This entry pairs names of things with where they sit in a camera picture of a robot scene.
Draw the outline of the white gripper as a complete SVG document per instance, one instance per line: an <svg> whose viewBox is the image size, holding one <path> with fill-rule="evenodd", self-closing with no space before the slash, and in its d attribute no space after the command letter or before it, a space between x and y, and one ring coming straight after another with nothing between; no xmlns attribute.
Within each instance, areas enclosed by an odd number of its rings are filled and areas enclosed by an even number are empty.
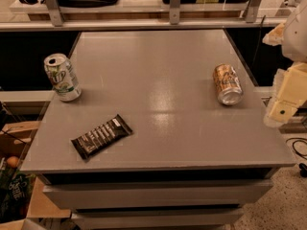
<svg viewBox="0 0 307 230"><path fill-rule="evenodd" d="M281 127L307 101L307 63L294 62L287 70L278 69L273 80L273 96L263 121L267 127Z"/></svg>

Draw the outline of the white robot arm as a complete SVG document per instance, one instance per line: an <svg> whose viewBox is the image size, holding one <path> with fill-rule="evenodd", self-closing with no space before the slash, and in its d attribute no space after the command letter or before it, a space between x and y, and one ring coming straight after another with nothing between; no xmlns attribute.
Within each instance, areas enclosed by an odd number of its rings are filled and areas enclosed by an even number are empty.
<svg viewBox="0 0 307 230"><path fill-rule="evenodd" d="M281 127L307 101L307 0L301 0L287 21L266 34L262 42L280 45L282 55L293 62L287 70L277 70L264 117L266 126Z"/></svg>

